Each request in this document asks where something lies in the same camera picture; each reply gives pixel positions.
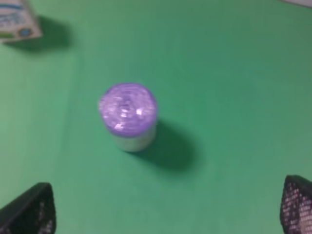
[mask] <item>purple lid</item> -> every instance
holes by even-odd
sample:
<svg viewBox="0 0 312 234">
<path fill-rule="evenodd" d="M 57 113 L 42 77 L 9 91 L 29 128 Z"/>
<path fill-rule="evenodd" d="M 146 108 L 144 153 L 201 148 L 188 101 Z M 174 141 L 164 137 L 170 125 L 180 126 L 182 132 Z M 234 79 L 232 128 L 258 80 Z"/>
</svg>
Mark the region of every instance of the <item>purple lid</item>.
<svg viewBox="0 0 312 234">
<path fill-rule="evenodd" d="M 111 87 L 99 102 L 99 111 L 108 130 L 121 137 L 136 137 L 153 126 L 157 103 L 143 85 L 121 83 Z"/>
</svg>

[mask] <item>white container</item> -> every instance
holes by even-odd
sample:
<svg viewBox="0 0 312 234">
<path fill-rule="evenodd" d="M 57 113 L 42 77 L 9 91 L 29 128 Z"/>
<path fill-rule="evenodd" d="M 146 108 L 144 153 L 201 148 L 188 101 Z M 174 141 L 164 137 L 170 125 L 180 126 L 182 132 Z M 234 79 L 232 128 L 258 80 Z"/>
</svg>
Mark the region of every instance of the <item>white container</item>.
<svg viewBox="0 0 312 234">
<path fill-rule="evenodd" d="M 312 7 L 312 0 L 283 0 L 283 1 L 298 4 L 301 6 Z"/>
<path fill-rule="evenodd" d="M 38 20 L 26 0 L 0 0 L 0 42 L 41 36 Z"/>
</svg>

